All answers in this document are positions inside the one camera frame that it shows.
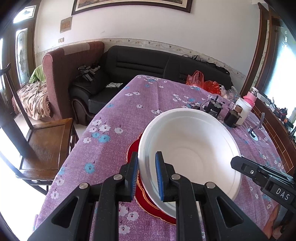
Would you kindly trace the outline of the red gold-rimmed plate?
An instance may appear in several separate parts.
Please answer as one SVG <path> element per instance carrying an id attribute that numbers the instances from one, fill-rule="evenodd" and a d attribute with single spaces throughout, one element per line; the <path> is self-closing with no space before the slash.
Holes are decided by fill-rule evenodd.
<path id="1" fill-rule="evenodd" d="M 133 152 L 138 151 L 138 146 L 139 146 L 141 137 L 142 137 L 142 133 L 128 147 L 128 150 L 126 152 L 127 163 L 130 162 Z M 134 199 L 136 200 L 137 204 L 141 207 L 141 209 L 145 211 L 147 214 L 149 214 L 150 216 L 158 218 L 171 225 L 176 225 L 176 219 L 165 214 L 163 211 L 161 211 L 155 205 L 155 203 L 150 199 L 150 197 L 148 196 L 147 192 L 144 189 L 140 176 L 137 179 L 137 186 L 136 186 Z"/>

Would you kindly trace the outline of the white cylindrical container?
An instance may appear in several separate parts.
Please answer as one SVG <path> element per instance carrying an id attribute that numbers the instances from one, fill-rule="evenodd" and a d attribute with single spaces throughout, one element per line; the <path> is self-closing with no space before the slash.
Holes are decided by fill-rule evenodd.
<path id="1" fill-rule="evenodd" d="M 241 126 L 246 120 L 246 118 L 248 117 L 248 114 L 251 112 L 252 107 L 243 98 L 237 99 L 235 105 L 239 105 L 242 108 L 242 111 L 240 113 L 240 118 L 236 123 L 236 125 Z"/>

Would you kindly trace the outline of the black sofa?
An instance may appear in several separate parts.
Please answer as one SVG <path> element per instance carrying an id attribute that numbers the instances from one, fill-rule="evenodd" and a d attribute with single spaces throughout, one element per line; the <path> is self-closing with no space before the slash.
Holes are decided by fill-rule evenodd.
<path id="1" fill-rule="evenodd" d="M 184 84 L 198 70 L 205 80 L 230 89 L 230 73 L 214 63 L 163 51 L 113 46 L 91 66 L 78 67 L 68 92 L 76 123 L 88 125 L 94 116 L 137 75 L 165 78 Z"/>

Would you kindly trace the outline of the black motor block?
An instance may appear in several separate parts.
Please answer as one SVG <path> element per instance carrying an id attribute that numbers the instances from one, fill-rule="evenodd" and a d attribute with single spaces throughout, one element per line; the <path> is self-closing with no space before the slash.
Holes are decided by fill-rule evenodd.
<path id="1" fill-rule="evenodd" d="M 204 112 L 210 114 L 211 116 L 217 118 L 223 109 L 224 101 L 219 100 L 219 96 L 211 97 L 207 101 L 208 105 L 204 106 Z"/>
<path id="2" fill-rule="evenodd" d="M 240 114 L 242 112 L 242 109 L 239 111 L 236 110 L 229 110 L 224 118 L 224 123 L 230 128 L 236 128 L 236 123 L 241 118 Z"/>

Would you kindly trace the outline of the large white foam bowl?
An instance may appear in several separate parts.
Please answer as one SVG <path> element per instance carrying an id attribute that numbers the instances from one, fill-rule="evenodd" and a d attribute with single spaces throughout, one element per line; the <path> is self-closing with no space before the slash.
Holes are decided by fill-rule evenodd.
<path id="1" fill-rule="evenodd" d="M 231 167 L 231 160 L 240 156 L 240 150 L 227 128 L 210 114 L 189 108 L 165 111 L 147 125 L 140 138 L 138 165 L 144 189 L 157 208 L 175 217 L 175 203 L 164 203 L 159 197 L 158 151 L 165 163 L 191 182 L 213 182 L 232 200 L 238 195 L 242 176 Z"/>

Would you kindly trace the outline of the green cloth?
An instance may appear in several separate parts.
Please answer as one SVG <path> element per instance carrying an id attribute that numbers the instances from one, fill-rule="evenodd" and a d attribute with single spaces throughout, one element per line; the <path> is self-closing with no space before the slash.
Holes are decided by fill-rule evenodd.
<path id="1" fill-rule="evenodd" d="M 45 73 L 43 70 L 43 65 L 37 66 L 29 79 L 29 84 L 33 84 L 35 82 L 41 82 L 41 83 L 46 82 L 46 77 L 45 77 Z"/>

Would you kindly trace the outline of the patterned blanket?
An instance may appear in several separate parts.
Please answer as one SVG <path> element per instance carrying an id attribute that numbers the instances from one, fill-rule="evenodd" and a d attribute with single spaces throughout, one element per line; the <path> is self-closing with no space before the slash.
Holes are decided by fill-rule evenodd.
<path id="1" fill-rule="evenodd" d="M 36 121 L 51 117 L 46 82 L 28 83 L 17 94 L 28 117 Z"/>

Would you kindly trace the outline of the black motor block near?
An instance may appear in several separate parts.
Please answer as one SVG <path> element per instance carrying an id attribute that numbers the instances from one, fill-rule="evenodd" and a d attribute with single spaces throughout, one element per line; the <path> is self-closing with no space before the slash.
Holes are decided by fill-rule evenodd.
<path id="1" fill-rule="evenodd" d="M 236 110 L 229 110 L 224 118 L 224 123 L 230 128 L 236 128 L 236 123 L 241 118 L 240 114 L 242 112 L 242 109 L 239 111 Z"/>

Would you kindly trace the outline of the small wall plaque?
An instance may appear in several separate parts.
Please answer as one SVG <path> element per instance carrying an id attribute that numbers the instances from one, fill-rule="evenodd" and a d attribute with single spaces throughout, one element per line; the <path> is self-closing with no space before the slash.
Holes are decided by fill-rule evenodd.
<path id="1" fill-rule="evenodd" d="M 72 27 L 72 16 L 61 20 L 60 22 L 60 33 L 71 30 Z"/>

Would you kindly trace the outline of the wooden sideboard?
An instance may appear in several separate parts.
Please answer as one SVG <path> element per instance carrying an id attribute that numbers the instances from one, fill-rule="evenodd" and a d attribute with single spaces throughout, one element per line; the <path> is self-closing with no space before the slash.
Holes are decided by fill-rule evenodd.
<path id="1" fill-rule="evenodd" d="M 264 102 L 257 99 L 252 112 L 258 117 L 265 113 L 263 126 L 269 134 L 275 148 L 280 156 L 285 171 L 292 175 L 295 171 L 296 149 L 295 143 L 288 136 L 281 121 L 274 115 L 274 113 L 266 106 Z"/>

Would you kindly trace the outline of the dark wooden chair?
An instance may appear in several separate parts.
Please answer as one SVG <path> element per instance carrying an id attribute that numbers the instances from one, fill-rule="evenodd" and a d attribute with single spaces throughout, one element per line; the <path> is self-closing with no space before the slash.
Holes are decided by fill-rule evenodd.
<path id="1" fill-rule="evenodd" d="M 79 140 L 73 119 L 65 118 L 33 125 L 19 99 L 9 71 L 11 64 L 1 69 L 1 75 L 8 80 L 17 106 L 26 121 L 29 131 L 23 135 L 20 128 L 1 102 L 1 129 L 9 137 L 21 156 L 20 166 L 16 168 L 7 158 L 4 162 L 16 177 L 47 195 L 56 175 Z"/>

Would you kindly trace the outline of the framed wall painting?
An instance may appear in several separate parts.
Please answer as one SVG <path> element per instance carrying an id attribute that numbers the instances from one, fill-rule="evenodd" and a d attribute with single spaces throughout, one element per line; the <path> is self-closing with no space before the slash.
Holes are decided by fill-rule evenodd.
<path id="1" fill-rule="evenodd" d="M 71 15 L 111 6 L 157 6 L 191 13 L 193 0 L 74 0 Z"/>

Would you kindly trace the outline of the red plastic bag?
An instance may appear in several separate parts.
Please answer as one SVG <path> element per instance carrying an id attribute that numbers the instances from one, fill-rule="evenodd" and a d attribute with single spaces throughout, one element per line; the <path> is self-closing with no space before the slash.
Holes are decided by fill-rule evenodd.
<path id="1" fill-rule="evenodd" d="M 221 94 L 219 83 L 212 80 L 204 80 L 204 75 L 201 71 L 196 70 L 193 75 L 188 75 L 186 85 L 199 87 L 211 94 Z"/>

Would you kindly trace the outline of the pink water bottle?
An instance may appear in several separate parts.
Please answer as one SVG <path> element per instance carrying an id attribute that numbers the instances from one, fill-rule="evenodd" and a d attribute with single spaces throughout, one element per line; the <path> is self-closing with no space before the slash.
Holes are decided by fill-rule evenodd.
<path id="1" fill-rule="evenodd" d="M 253 108 L 257 100 L 258 90 L 255 87 L 252 87 L 247 95 L 243 96 L 243 99 Z"/>

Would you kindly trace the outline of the black motor block far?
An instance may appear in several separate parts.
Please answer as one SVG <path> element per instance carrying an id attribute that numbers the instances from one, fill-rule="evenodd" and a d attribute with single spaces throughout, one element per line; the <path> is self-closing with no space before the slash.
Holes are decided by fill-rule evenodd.
<path id="1" fill-rule="evenodd" d="M 223 109 L 224 101 L 219 100 L 219 96 L 211 97 L 207 101 L 208 105 L 204 106 L 204 112 L 210 114 L 211 116 L 217 118 Z"/>

